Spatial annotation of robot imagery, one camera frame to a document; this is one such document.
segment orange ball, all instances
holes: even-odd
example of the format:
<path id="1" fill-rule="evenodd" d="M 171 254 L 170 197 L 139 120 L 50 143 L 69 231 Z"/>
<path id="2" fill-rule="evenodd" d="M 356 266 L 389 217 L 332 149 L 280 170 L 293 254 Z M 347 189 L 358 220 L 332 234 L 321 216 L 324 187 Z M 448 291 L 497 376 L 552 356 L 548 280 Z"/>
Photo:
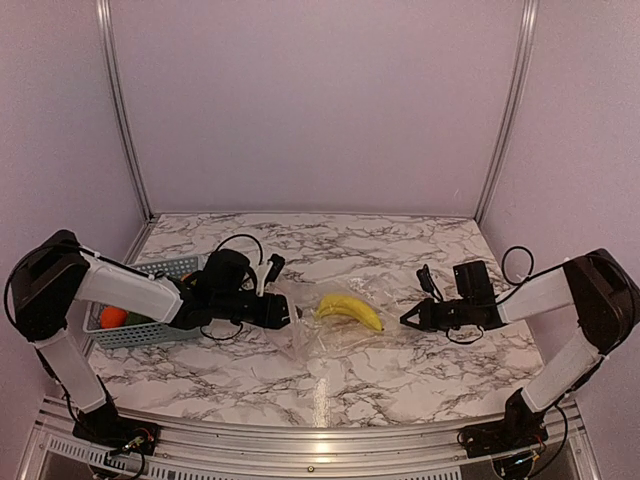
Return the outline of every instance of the orange ball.
<path id="1" fill-rule="evenodd" d="M 127 321 L 126 310 L 116 307 L 107 307 L 102 311 L 100 315 L 100 327 L 102 328 L 118 328 L 124 325 Z"/>

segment wire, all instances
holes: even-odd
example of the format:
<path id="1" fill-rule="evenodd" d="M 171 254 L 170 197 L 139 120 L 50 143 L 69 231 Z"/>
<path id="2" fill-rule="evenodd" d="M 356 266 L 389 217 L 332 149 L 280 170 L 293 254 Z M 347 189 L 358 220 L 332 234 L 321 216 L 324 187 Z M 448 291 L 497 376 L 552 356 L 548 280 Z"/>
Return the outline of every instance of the wire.
<path id="1" fill-rule="evenodd" d="M 85 433 L 88 433 L 89 435 L 93 436 L 93 432 L 91 432 L 87 427 L 85 427 L 80 422 L 76 414 L 73 413 L 73 408 L 71 408 L 71 395 L 69 395 L 69 392 L 67 391 L 67 389 L 64 388 L 64 385 L 61 384 L 61 386 L 62 386 L 62 389 L 64 390 L 65 399 L 67 400 L 67 410 L 69 411 L 69 415 L 71 416 L 73 421 L 76 423 L 76 425 L 79 425 L 80 428 L 82 428 L 85 431 Z"/>
<path id="2" fill-rule="evenodd" d="M 542 455 L 547 451 L 547 444 L 544 443 L 540 435 L 536 435 L 536 440 L 538 440 L 538 443 L 540 444 L 540 451 L 538 452 L 538 455 Z"/>
<path id="3" fill-rule="evenodd" d="M 560 452 L 562 452 L 562 449 L 567 443 L 567 437 L 569 436 L 569 420 L 567 419 L 567 414 L 564 413 L 564 410 L 558 404 L 555 404 L 554 407 L 556 408 L 556 410 L 558 410 L 558 412 L 560 412 L 560 415 L 562 415 L 562 420 L 564 421 L 564 434 L 562 435 L 562 442 L 560 442 L 560 447 L 558 447 L 558 450 L 556 450 L 556 452 L 553 454 L 553 457 L 551 457 L 551 460 L 545 463 L 537 472 L 535 472 L 532 475 L 529 475 L 530 479 L 537 477 L 543 471 L 549 468 L 549 465 L 551 465 L 554 462 L 554 460 L 558 458 L 558 456 L 560 455 Z"/>
<path id="4" fill-rule="evenodd" d="M 208 335 L 208 334 L 204 333 L 203 328 L 204 327 L 200 327 L 200 333 L 202 334 L 203 337 L 210 338 L 211 340 L 215 340 L 216 342 L 226 342 L 227 340 L 233 340 L 238 335 L 240 335 L 240 332 L 242 332 L 242 329 L 244 328 L 244 324 L 242 322 L 240 322 L 238 331 L 236 333 L 234 333 L 233 335 L 231 335 L 229 337 L 223 337 L 223 338 L 217 338 L 217 337 L 214 337 L 212 335 Z"/>
<path id="5" fill-rule="evenodd" d="M 427 275 L 429 276 L 429 281 L 431 282 L 431 285 L 433 286 L 433 297 L 436 300 L 438 300 L 440 303 L 444 302 L 444 297 L 442 296 L 442 292 L 438 288 L 438 285 L 436 284 L 436 282 L 433 280 L 433 277 L 431 276 L 431 272 L 428 271 Z"/>
<path id="6" fill-rule="evenodd" d="M 482 337 L 484 337 L 484 329 L 483 329 L 480 325 L 476 325 L 476 328 L 477 328 L 478 330 L 480 330 L 480 336 L 479 336 L 479 337 L 476 337 L 476 338 L 474 338 L 474 339 L 472 339 L 472 340 L 455 340 L 455 339 L 451 338 L 451 337 L 449 336 L 449 332 L 452 330 L 451 328 L 448 328 L 448 329 L 447 329 L 447 332 L 445 333 L 445 336 L 447 337 L 447 339 L 448 339 L 450 342 L 455 343 L 455 344 L 457 344 L 457 345 L 471 345 L 471 344 L 476 343 L 476 342 L 477 342 L 478 340 L 480 340 Z"/>
<path id="7" fill-rule="evenodd" d="M 518 250 L 525 252 L 529 256 L 530 263 L 529 263 L 529 271 L 527 272 L 527 275 L 524 277 L 524 279 L 521 280 L 520 282 L 514 282 L 510 280 L 509 277 L 507 276 L 506 263 L 507 263 L 507 258 L 509 257 L 509 254 L 511 252 L 515 252 Z M 533 252 L 531 252 L 531 250 L 529 250 L 527 247 L 524 247 L 522 245 L 514 245 L 513 247 L 510 247 L 506 252 L 504 252 L 504 255 L 502 255 L 502 261 L 500 262 L 500 270 L 502 270 L 502 276 L 504 277 L 504 279 L 509 285 L 514 287 L 517 287 L 518 285 L 526 282 L 527 278 L 529 278 L 533 273 L 534 267 L 535 267 L 535 259 L 533 257 Z"/>
<path id="8" fill-rule="evenodd" d="M 144 427 L 138 427 L 138 428 L 136 428 L 134 430 L 134 432 L 138 432 L 138 431 L 142 431 L 142 432 L 146 433 L 147 434 L 147 441 L 148 442 L 153 442 L 154 438 L 153 438 L 153 435 L 151 435 L 151 432 L 149 432 L 149 430 L 147 430 Z"/>
<path id="9" fill-rule="evenodd" d="M 258 246 L 258 250 L 260 250 L 260 264 L 262 264 L 262 261 L 264 260 L 264 251 L 262 250 L 262 244 L 260 243 L 260 240 L 258 240 L 253 235 L 249 235 L 248 233 L 236 233 L 235 235 L 231 235 L 230 237 L 225 238 L 216 247 L 214 252 L 217 252 L 218 250 L 220 250 L 225 243 L 227 243 L 230 240 L 233 240 L 234 238 L 249 238 L 249 239 L 253 240 L 255 242 L 255 244 Z"/>
<path id="10" fill-rule="evenodd" d="M 140 450 L 137 447 L 133 448 L 132 450 L 135 450 L 140 454 L 140 469 L 138 470 L 138 473 L 136 473 L 133 477 L 129 477 L 126 480 L 137 480 L 138 478 L 140 478 L 144 473 L 144 467 L 146 466 L 146 463 L 147 463 L 144 457 L 144 453 L 142 453 L 142 450 Z"/>
<path id="11" fill-rule="evenodd" d="M 506 302 L 507 300 L 509 300 L 511 297 L 513 297 L 522 287 L 524 287 L 527 283 L 529 283 L 531 280 L 534 280 L 538 277 L 541 277 L 542 275 L 546 275 L 549 272 L 553 272 L 554 270 L 558 270 L 559 268 L 562 268 L 564 265 L 561 263 L 559 265 L 555 265 L 551 268 L 547 268 L 546 270 L 542 270 L 541 272 L 536 273 L 535 275 L 529 275 L 527 277 L 525 277 L 522 282 L 520 282 L 519 284 L 516 285 L 516 287 L 511 290 L 504 298 L 501 298 L 500 300 L 498 300 L 497 302 L 493 302 L 493 303 L 486 303 L 483 305 L 460 305 L 460 307 L 464 307 L 464 308 L 486 308 L 486 307 L 497 307 L 499 305 L 502 305 L 504 302 Z"/>

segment banana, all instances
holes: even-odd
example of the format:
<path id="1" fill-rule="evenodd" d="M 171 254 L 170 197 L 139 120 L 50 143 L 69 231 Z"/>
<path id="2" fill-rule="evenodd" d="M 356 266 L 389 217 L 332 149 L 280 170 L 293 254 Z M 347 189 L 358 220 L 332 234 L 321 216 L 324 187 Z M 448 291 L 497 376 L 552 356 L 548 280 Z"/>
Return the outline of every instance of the banana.
<path id="1" fill-rule="evenodd" d="M 318 305 L 316 315 L 318 318 L 323 318 L 328 315 L 346 315 L 355 318 L 365 327 L 377 332 L 384 330 L 378 314 L 362 300 L 350 297 L 349 295 L 340 295 L 337 293 L 325 295 L 320 305 Z"/>

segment black cable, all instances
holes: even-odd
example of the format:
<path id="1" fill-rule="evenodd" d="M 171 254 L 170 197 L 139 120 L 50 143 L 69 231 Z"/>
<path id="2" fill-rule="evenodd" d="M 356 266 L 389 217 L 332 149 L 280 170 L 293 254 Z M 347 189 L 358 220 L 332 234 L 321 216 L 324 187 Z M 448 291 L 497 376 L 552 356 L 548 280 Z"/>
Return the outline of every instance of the black cable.
<path id="1" fill-rule="evenodd" d="M 73 413 L 73 408 L 71 408 L 71 395 L 69 395 L 69 392 L 67 391 L 66 388 L 64 388 L 64 385 L 62 385 L 62 389 L 64 390 L 64 397 L 67 400 L 67 410 L 69 411 L 69 416 L 73 419 L 73 421 L 76 423 L 76 425 L 79 425 L 80 428 L 82 428 L 85 433 L 88 433 L 89 435 L 93 436 L 93 432 L 91 432 L 87 427 L 85 427 L 80 420 L 78 420 L 78 417 L 76 416 L 75 413 Z"/>
<path id="2" fill-rule="evenodd" d="M 260 250 L 260 263 L 262 264 L 262 261 L 264 260 L 264 252 L 262 250 L 262 244 L 260 243 L 260 240 L 258 240 L 253 235 L 249 235 L 248 233 L 236 233 L 235 235 L 231 235 L 230 237 L 225 238 L 216 247 L 214 252 L 217 252 L 218 250 L 220 250 L 225 243 L 227 243 L 229 240 L 233 240 L 234 238 L 249 238 L 249 239 L 253 240 L 255 242 L 255 244 L 258 245 L 258 250 Z"/>
<path id="3" fill-rule="evenodd" d="M 480 325 L 476 325 L 476 328 L 478 330 L 480 330 L 480 336 L 476 337 L 476 338 L 474 338 L 472 340 L 455 340 L 455 339 L 451 338 L 449 336 L 449 332 L 452 330 L 451 328 L 447 329 L 447 332 L 445 333 L 445 336 L 452 343 L 455 343 L 455 344 L 458 344 L 458 345 L 471 345 L 471 344 L 476 343 L 478 340 L 482 339 L 482 337 L 484 337 L 484 329 Z"/>
<path id="4" fill-rule="evenodd" d="M 129 477 L 126 480 L 137 480 L 138 478 L 140 478 L 142 476 L 142 474 L 144 473 L 144 467 L 146 465 L 146 460 L 144 458 L 144 453 L 142 453 L 142 450 L 140 450 L 138 447 L 133 448 L 132 450 L 135 450 L 136 452 L 138 452 L 140 454 L 140 469 L 138 470 L 138 473 L 136 473 L 133 477 Z"/>
<path id="5" fill-rule="evenodd" d="M 529 283 L 531 280 L 534 280 L 538 277 L 541 277 L 542 275 L 546 275 L 549 272 L 553 272 L 554 270 L 558 270 L 559 268 L 562 268 L 564 265 L 561 263 L 559 265 L 555 265 L 551 268 L 547 268 L 546 270 L 542 270 L 541 272 L 536 273 L 535 275 L 530 275 L 528 277 L 526 277 L 524 280 L 522 280 L 521 283 L 517 284 L 516 287 L 511 290 L 507 296 L 505 296 L 504 298 L 501 298 L 500 300 L 498 300 L 497 302 L 493 302 L 493 303 L 486 303 L 484 305 L 459 305 L 459 307 L 462 308 L 487 308 L 487 307 L 497 307 L 499 305 L 502 305 L 504 302 L 506 302 L 507 300 L 509 300 L 511 297 L 513 297 L 522 287 L 524 287 L 527 283 Z"/>
<path id="6" fill-rule="evenodd" d="M 556 450 L 556 452 L 553 454 L 553 457 L 551 457 L 551 460 L 545 463 L 542 466 L 542 468 L 540 468 L 533 475 L 529 475 L 530 479 L 537 477 L 542 472 L 544 472 L 549 467 L 549 465 L 551 465 L 554 462 L 554 460 L 558 458 L 558 456 L 560 455 L 560 452 L 562 452 L 562 449 L 567 443 L 567 437 L 569 436 L 569 420 L 567 419 L 567 414 L 564 413 L 564 410 L 558 404 L 555 404 L 554 407 L 556 408 L 556 410 L 558 410 L 558 412 L 560 412 L 560 415 L 562 415 L 562 419 L 564 420 L 564 435 L 562 435 L 562 442 L 560 442 L 560 447 L 558 447 L 558 450 Z"/>
<path id="7" fill-rule="evenodd" d="M 144 272 L 141 272 L 140 270 L 136 270 L 135 268 L 130 267 L 129 265 L 125 265 L 124 263 L 120 263 L 117 260 L 114 260 L 114 259 L 109 258 L 109 257 L 103 257 L 102 255 L 96 256 L 97 252 L 93 252 L 91 250 L 87 250 L 86 248 L 81 248 L 80 251 L 83 252 L 83 253 L 88 253 L 89 255 L 91 255 L 92 257 L 94 257 L 97 260 L 102 260 L 105 263 L 110 263 L 111 265 L 115 265 L 116 267 L 119 267 L 119 268 L 121 268 L 123 270 L 126 270 L 129 273 L 133 273 L 134 275 L 138 275 L 139 277 L 149 278 L 149 274 L 148 273 L 144 273 Z"/>
<path id="8" fill-rule="evenodd" d="M 216 342 L 226 342 L 227 340 L 233 340 L 238 335 L 240 335 L 240 332 L 242 332 L 242 329 L 244 328 L 244 324 L 242 322 L 240 322 L 238 331 L 236 333 L 234 333 L 233 335 L 231 335 L 229 337 L 223 337 L 223 338 L 217 338 L 217 337 L 214 337 L 212 335 L 208 335 L 208 334 L 204 333 L 203 328 L 204 327 L 200 327 L 200 333 L 202 334 L 203 337 L 210 338 L 211 340 L 215 340 Z"/>
<path id="9" fill-rule="evenodd" d="M 524 279 L 522 281 L 520 281 L 520 282 L 513 282 L 507 276 L 507 265 L 506 265 L 506 263 L 507 263 L 507 258 L 509 257 L 509 254 L 511 252 L 515 252 L 517 250 L 520 250 L 520 251 L 526 253 L 529 256 L 529 260 L 531 260 L 531 262 L 529 264 L 529 271 L 527 272 L 527 275 L 524 277 Z M 502 261 L 500 262 L 500 270 L 502 270 L 502 276 L 504 277 L 505 281 L 509 285 L 511 285 L 513 287 L 517 287 L 521 283 L 525 282 L 527 280 L 527 278 L 529 278 L 531 276 L 531 274 L 533 273 L 534 267 L 535 267 L 535 259 L 533 257 L 533 253 L 527 247 L 524 247 L 522 245 L 514 245 L 513 247 L 510 247 L 509 249 L 507 249 L 507 251 L 504 252 L 504 255 L 502 255 Z"/>
<path id="10" fill-rule="evenodd" d="M 442 295 L 442 292 L 438 288 L 438 285 L 436 284 L 436 282 L 433 280 L 433 277 L 431 276 L 431 272 L 428 272 L 427 275 L 429 276 L 429 281 L 433 286 L 433 297 L 436 300 L 438 300 L 440 303 L 444 302 L 444 296 Z"/>

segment purple backdrop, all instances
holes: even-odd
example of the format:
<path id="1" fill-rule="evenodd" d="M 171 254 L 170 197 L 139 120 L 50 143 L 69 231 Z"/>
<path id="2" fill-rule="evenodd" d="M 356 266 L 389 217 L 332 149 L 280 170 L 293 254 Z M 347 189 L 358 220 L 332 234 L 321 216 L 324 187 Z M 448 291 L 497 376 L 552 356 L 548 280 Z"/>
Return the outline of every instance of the purple backdrop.
<path id="1" fill-rule="evenodd" d="M 497 255 L 528 245 L 539 268 L 608 248 L 640 282 L 640 3 L 541 2 L 535 51 L 483 231 Z M 531 322 L 546 358 L 576 327 Z M 640 331 L 580 392 L 604 479 L 640 471 Z"/>
<path id="2" fill-rule="evenodd" d="M 59 228 L 122 257 L 142 221 L 109 100 L 95 3 L 5 2 L 0 39 L 2 283 Z M 0 316 L 0 476 L 14 478 L 50 383 L 33 348 Z"/>
<path id="3" fill-rule="evenodd" d="M 158 211 L 472 216 L 521 2 L 113 2 Z"/>

